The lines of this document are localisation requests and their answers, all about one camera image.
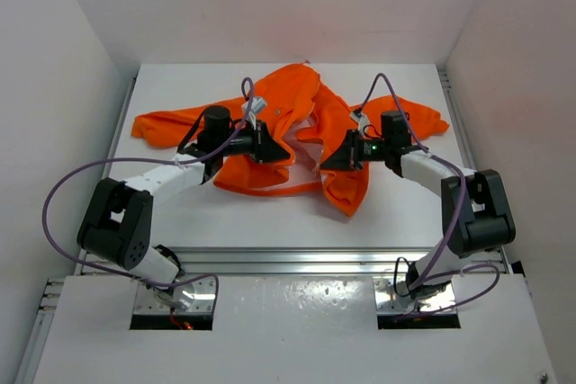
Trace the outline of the orange zip jacket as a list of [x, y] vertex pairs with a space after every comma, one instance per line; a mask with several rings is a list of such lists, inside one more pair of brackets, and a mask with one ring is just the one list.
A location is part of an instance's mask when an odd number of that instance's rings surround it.
[[[225, 191], [260, 197], [281, 197], [320, 189], [329, 203], [352, 217], [360, 208], [369, 185], [369, 165], [359, 171], [337, 172], [320, 168], [345, 138], [356, 129], [350, 106], [324, 85], [320, 74], [303, 64], [281, 67], [255, 83], [256, 96], [267, 106], [258, 115], [266, 122], [274, 140], [290, 157], [285, 161], [260, 165], [249, 156], [231, 156], [223, 163], [213, 184]], [[398, 97], [418, 138], [441, 135], [449, 129], [439, 111]], [[176, 147], [208, 105], [174, 111], [149, 112], [136, 116], [131, 135], [156, 148]], [[391, 95], [372, 98], [362, 110], [380, 133], [382, 112], [397, 109]], [[290, 174], [296, 167], [308, 171], [309, 181], [293, 184]]]

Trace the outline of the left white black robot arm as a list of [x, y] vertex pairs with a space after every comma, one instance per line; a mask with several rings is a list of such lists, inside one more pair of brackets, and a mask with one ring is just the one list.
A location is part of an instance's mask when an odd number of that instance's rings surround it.
[[210, 105], [184, 135], [169, 164], [124, 180], [100, 181], [77, 234], [80, 247], [159, 290], [174, 288], [183, 273], [176, 256], [150, 242], [155, 206], [207, 183], [230, 156], [247, 156], [259, 165], [290, 156], [264, 121], [250, 109], [245, 113], [247, 121], [235, 129], [229, 109]]

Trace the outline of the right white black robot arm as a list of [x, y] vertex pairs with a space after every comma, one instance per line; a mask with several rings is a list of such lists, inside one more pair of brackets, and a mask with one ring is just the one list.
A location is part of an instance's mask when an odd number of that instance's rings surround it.
[[402, 112], [383, 112], [381, 134], [370, 138], [350, 129], [342, 143], [320, 164], [324, 170], [353, 172], [382, 162], [400, 178], [418, 183], [441, 200], [441, 240], [411, 263], [399, 297], [423, 299], [441, 291], [472, 255], [514, 241], [516, 226], [500, 174], [494, 170], [464, 170], [412, 141]]

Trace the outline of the white front cover panel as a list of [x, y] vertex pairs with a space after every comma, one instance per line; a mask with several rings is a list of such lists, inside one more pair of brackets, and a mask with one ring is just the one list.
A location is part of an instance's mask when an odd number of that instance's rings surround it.
[[130, 327], [137, 286], [69, 277], [39, 383], [554, 383], [522, 277], [459, 277], [456, 329], [377, 326], [368, 279], [224, 277], [212, 329]]

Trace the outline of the aluminium extrusion rail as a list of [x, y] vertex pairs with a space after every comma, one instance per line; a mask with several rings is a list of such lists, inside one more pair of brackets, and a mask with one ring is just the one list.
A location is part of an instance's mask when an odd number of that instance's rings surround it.
[[418, 248], [238, 248], [174, 247], [188, 273], [218, 275], [390, 275], [399, 257], [409, 262], [428, 251]]

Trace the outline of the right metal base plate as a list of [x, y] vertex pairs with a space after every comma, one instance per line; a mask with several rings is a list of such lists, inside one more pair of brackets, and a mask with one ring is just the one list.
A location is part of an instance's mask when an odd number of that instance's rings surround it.
[[374, 277], [373, 289], [376, 311], [379, 315], [428, 313], [455, 304], [455, 294], [449, 283], [443, 290], [420, 299], [401, 298], [393, 289], [392, 277]]

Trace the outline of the metal base plate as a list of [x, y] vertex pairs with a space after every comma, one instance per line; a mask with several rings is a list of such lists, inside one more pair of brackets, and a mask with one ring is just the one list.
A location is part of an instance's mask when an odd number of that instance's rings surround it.
[[443, 290], [420, 299], [401, 298], [393, 289], [392, 277], [374, 277], [373, 289], [376, 311], [379, 315], [428, 313], [455, 304], [455, 294], [449, 283]]
[[135, 315], [210, 315], [214, 310], [217, 284], [213, 277], [194, 281], [172, 290], [140, 284], [133, 303]]

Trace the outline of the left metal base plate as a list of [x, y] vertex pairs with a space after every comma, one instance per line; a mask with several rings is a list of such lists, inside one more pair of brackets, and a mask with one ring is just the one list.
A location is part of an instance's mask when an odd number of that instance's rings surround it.
[[213, 277], [194, 281], [172, 290], [140, 284], [133, 303], [135, 315], [210, 315], [214, 310], [217, 284]]

